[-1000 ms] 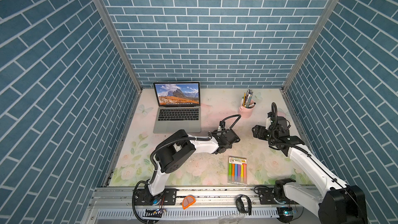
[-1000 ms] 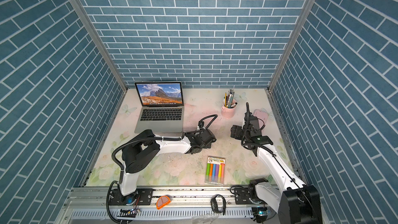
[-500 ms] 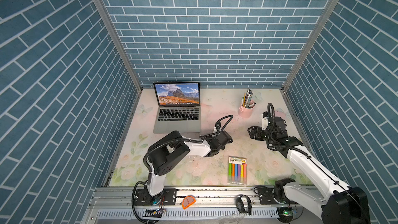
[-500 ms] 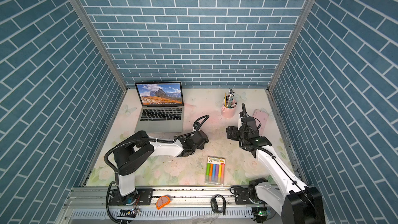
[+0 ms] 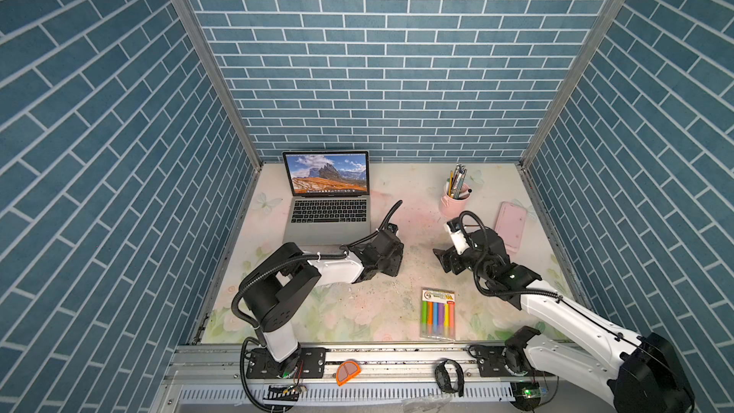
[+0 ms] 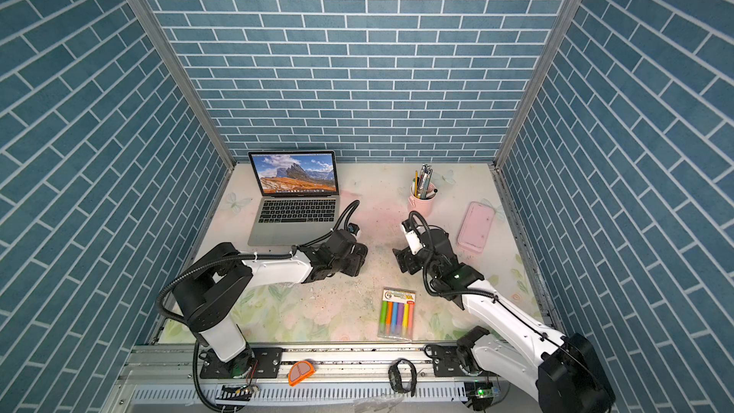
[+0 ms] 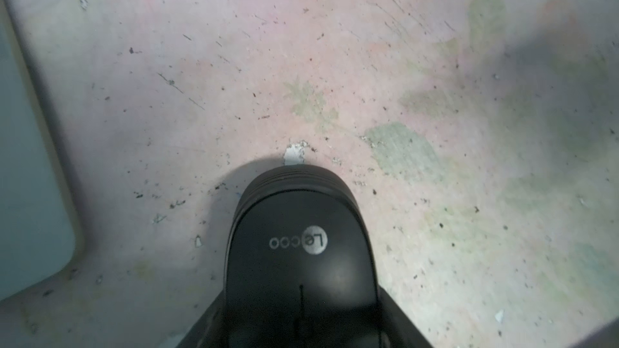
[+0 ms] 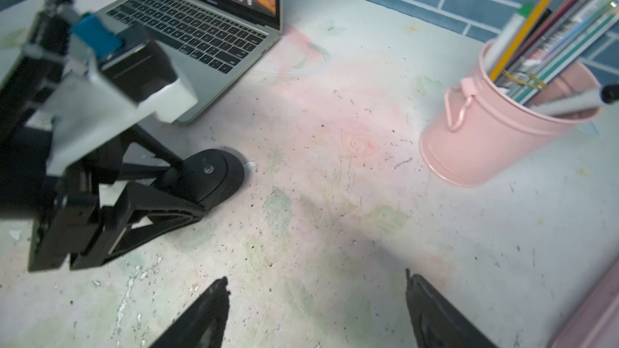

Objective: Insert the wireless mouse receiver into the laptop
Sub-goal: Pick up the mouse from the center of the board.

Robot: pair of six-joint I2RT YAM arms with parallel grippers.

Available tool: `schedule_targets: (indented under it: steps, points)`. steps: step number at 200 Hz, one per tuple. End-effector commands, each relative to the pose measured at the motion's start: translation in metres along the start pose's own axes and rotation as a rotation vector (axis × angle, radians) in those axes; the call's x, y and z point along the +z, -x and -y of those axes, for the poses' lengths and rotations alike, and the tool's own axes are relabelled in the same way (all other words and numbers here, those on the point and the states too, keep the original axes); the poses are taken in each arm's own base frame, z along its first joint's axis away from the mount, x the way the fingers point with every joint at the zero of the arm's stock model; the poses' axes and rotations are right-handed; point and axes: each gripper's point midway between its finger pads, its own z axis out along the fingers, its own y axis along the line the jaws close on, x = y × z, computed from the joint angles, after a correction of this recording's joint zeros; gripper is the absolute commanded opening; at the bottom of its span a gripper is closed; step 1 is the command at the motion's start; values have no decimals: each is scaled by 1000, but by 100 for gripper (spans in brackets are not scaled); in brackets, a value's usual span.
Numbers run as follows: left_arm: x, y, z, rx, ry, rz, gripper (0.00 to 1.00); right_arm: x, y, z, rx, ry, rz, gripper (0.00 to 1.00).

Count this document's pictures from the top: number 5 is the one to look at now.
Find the silver laptop with mountain wallpaper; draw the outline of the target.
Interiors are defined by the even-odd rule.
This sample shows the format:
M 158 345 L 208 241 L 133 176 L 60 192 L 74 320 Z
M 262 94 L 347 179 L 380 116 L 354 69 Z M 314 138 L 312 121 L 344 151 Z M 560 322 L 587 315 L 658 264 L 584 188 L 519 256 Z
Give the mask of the silver laptop with mountain wallpaper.
M 292 204 L 284 240 L 338 246 L 372 232 L 369 152 L 282 154 Z

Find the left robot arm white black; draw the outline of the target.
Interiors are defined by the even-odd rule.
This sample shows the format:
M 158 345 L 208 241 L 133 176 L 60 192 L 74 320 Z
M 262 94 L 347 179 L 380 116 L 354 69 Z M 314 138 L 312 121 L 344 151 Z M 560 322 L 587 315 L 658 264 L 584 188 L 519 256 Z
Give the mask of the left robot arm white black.
M 291 361 L 300 352 L 291 320 L 314 288 L 359 284 L 379 273 L 398 275 L 404 244 L 391 218 L 402 204 L 395 202 L 376 231 L 341 247 L 337 254 L 303 252 L 288 242 L 240 282 L 231 313 L 252 327 L 256 341 L 275 363 Z

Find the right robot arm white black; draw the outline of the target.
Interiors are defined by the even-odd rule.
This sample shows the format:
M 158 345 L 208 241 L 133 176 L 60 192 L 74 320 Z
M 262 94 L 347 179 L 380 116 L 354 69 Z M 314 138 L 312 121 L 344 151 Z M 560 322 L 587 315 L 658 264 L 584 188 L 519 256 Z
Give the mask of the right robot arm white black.
M 435 250 L 443 270 L 472 274 L 477 291 L 537 317 L 573 342 L 525 326 L 506 340 L 513 373 L 550 372 L 617 412 L 692 412 L 696 400 L 679 354 L 665 337 L 623 328 L 563 296 L 539 273 L 510 260 L 500 235 L 464 210 L 445 223 L 453 243 Z

